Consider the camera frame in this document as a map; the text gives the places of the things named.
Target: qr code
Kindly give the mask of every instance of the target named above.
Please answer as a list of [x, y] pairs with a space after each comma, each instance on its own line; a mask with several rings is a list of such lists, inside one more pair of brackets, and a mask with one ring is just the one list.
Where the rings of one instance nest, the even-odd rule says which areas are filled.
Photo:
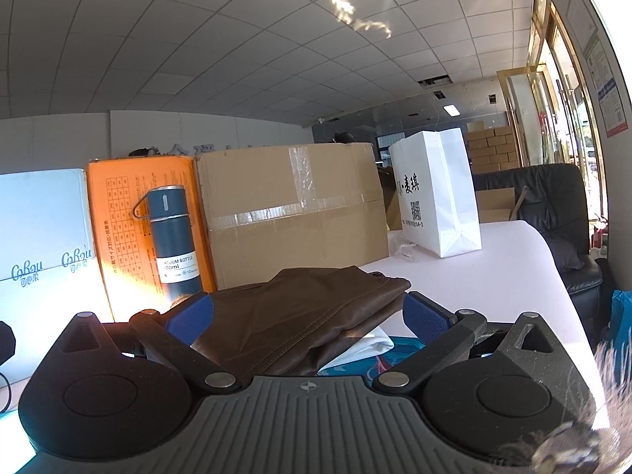
[[410, 211], [413, 213], [413, 221], [421, 221], [421, 211], [419, 210], [419, 201], [410, 202]]

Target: folded white fabric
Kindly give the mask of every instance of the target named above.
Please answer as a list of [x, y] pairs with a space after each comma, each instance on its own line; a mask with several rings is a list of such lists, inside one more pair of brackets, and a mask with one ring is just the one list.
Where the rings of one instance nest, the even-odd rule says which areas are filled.
[[350, 363], [352, 361], [377, 356], [378, 354], [384, 354], [393, 347], [394, 344], [391, 338], [384, 333], [382, 328], [378, 326], [372, 332], [369, 332], [367, 335], [358, 340], [358, 342], [353, 344], [343, 354], [335, 357], [325, 367], [320, 369], [320, 371], [323, 369], [329, 369], [330, 367], [336, 367], [344, 363]]

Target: ribbed gray plate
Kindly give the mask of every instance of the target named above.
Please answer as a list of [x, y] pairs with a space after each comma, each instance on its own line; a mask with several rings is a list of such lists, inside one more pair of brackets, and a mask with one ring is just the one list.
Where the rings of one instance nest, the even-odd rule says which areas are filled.
[[359, 376], [258, 376], [238, 394], [207, 397], [176, 437], [149, 453], [102, 463], [37, 454], [20, 474], [483, 474], [489, 468], [435, 437], [410, 400], [378, 395]]

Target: black cable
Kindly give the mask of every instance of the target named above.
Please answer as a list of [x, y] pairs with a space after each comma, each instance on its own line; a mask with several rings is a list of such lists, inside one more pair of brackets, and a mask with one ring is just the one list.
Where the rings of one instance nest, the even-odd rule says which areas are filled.
[[2, 413], [6, 413], [6, 411], [9, 409], [9, 405], [11, 404], [11, 384], [9, 383], [9, 380], [6, 378], [6, 376], [1, 372], [0, 376], [2, 376], [2, 378], [6, 382], [6, 389], [9, 391], [9, 398], [6, 400], [6, 405], [4, 405], [4, 408], [0, 410], [0, 415], [2, 415]]

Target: black armchair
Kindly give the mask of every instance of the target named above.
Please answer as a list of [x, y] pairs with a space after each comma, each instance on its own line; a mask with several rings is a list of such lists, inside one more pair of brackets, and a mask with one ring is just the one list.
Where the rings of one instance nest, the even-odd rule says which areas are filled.
[[477, 191], [513, 187], [520, 194], [529, 187], [517, 218], [540, 233], [550, 232], [572, 243], [584, 263], [580, 270], [560, 272], [566, 290], [589, 339], [598, 339], [602, 272], [589, 256], [589, 216], [584, 182], [571, 164], [521, 167], [509, 171], [473, 175]]

